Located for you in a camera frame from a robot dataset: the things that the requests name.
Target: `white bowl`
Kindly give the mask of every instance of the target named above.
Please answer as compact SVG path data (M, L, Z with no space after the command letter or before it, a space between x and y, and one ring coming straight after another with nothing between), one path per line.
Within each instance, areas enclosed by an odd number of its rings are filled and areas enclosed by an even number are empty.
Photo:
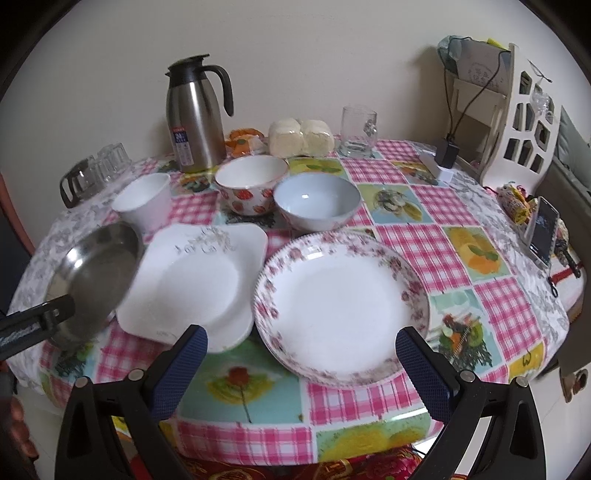
M146 233L166 223L172 206L170 175L152 173L127 185L113 200L112 208L122 220Z
M305 232L342 227L361 203L355 185L329 173L300 173L285 179L274 197L291 226Z
M273 189L289 166L271 155L246 155L222 165L215 185L228 207L239 215L264 215L275 208Z

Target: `blue gripper pad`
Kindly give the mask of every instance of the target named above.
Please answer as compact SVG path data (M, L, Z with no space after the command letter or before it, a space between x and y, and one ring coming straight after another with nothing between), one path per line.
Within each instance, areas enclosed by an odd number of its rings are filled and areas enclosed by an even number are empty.
M174 358L152 389L150 412L154 420L166 420L172 416L206 353L207 333L205 329L201 326L191 325L173 348L162 354L172 354Z
M448 385L431 363L432 355L436 354L413 327L405 327L396 336L396 355L431 418L447 424L453 413L452 398L457 392L453 392L453 386Z

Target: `pan handle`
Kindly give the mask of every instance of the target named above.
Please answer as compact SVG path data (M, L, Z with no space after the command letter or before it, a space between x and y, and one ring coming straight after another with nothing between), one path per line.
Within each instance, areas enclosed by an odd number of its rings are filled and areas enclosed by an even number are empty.
M16 312L0 321L0 361L16 355L57 330L57 325L72 317L74 299L63 295L24 312Z

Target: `thermos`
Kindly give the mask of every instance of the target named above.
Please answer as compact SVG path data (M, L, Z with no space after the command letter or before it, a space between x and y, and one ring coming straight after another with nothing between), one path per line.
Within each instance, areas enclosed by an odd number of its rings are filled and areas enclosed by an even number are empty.
M166 120L178 167L185 173L206 170L226 158L220 109L205 72L220 77L224 108L229 116L234 114L230 77L218 65L203 65L206 57L209 54L179 60L166 74Z

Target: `plate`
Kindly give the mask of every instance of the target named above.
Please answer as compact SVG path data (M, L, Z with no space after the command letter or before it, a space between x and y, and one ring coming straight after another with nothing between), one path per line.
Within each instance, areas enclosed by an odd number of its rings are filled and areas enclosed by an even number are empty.
M266 251L266 233L251 223L159 231L116 310L121 328L172 345L194 323L207 332L208 352L236 346L252 329L252 292Z
M346 231L306 235L278 251L255 289L256 326L293 373L332 387L366 385L400 368L398 331L425 338L429 300L398 253Z

